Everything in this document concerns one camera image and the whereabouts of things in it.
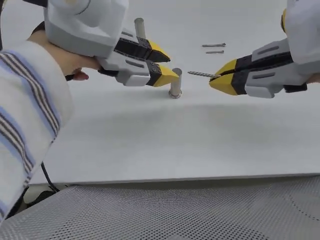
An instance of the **white table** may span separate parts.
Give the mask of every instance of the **white table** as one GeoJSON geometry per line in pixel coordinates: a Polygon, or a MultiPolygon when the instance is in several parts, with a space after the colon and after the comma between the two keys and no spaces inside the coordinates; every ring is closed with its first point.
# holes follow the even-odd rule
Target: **white table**
{"type": "MultiPolygon", "coordinates": [[[[39,8],[11,1],[3,15],[12,24],[9,29],[3,21],[7,44],[21,28],[18,23],[29,27],[24,36],[20,33],[22,39],[42,17],[39,8]],[[13,16],[19,11],[19,21],[28,17],[24,23],[13,16]]],[[[147,38],[170,54],[170,67],[184,71],[183,96],[170,99],[168,86],[124,87],[93,71],[88,71],[89,81],[71,82],[75,115],[44,161],[52,181],[320,173],[319,85],[274,99],[234,97],[210,88],[206,78],[186,74],[215,73],[229,60],[284,38],[280,17],[285,5],[286,0],[131,1],[126,27],[134,30],[134,19],[145,19],[147,38]],[[200,47],[223,42],[225,54],[205,54],[200,47]]],[[[39,170],[32,183],[45,181],[39,170]]]]}

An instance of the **perforated metal surface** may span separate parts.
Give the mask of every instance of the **perforated metal surface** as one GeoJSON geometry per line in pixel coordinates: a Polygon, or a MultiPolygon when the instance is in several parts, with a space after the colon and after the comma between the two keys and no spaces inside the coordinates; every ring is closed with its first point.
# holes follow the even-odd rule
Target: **perforated metal surface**
{"type": "Polygon", "coordinates": [[[6,220],[0,239],[318,240],[319,186],[320,177],[199,189],[74,186],[6,220]]]}

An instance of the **hand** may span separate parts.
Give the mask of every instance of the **hand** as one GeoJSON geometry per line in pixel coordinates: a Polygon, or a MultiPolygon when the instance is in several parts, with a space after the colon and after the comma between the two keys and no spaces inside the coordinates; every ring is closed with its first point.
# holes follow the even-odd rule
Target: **hand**
{"type": "Polygon", "coordinates": [[[310,77],[307,83],[308,84],[320,83],[320,73],[314,74],[312,77],[310,77]]]}
{"type": "Polygon", "coordinates": [[[101,67],[98,61],[93,57],[74,54],[51,44],[43,30],[34,32],[29,37],[28,41],[39,44],[46,49],[58,63],[63,74],[65,76],[75,74],[75,80],[86,80],[89,78],[87,74],[81,71],[82,68],[99,70],[101,67]]]}

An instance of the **metal pin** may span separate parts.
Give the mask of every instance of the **metal pin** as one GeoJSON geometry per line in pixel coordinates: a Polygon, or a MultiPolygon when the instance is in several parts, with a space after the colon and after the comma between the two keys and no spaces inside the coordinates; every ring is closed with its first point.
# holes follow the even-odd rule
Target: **metal pin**
{"type": "Polygon", "coordinates": [[[224,54],[225,53],[225,51],[206,51],[205,52],[206,54],[224,54]]]}
{"type": "Polygon", "coordinates": [[[188,71],[188,74],[201,76],[201,77],[207,77],[211,79],[217,79],[220,78],[221,75],[219,74],[210,74],[210,73],[203,73],[203,72],[197,72],[197,71],[188,71]]]}
{"type": "Polygon", "coordinates": [[[217,48],[217,47],[225,47],[227,44],[224,43],[219,43],[219,44],[204,44],[202,45],[203,48],[217,48]]]}
{"type": "Polygon", "coordinates": [[[181,91],[182,70],[180,68],[174,68],[172,69],[172,71],[179,76],[179,79],[171,83],[169,96],[172,99],[178,99],[182,95],[182,91],[181,91]]]}
{"type": "Polygon", "coordinates": [[[138,17],[134,20],[134,27],[135,27],[135,33],[137,37],[146,38],[146,31],[145,31],[145,21],[143,18],[138,17]]]}

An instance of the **striped shirt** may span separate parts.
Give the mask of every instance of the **striped shirt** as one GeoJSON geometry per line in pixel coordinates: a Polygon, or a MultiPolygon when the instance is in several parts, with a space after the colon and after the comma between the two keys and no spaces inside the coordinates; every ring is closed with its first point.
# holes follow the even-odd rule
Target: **striped shirt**
{"type": "Polygon", "coordinates": [[[73,110],[58,64],[26,41],[0,52],[0,224],[73,110]]]}

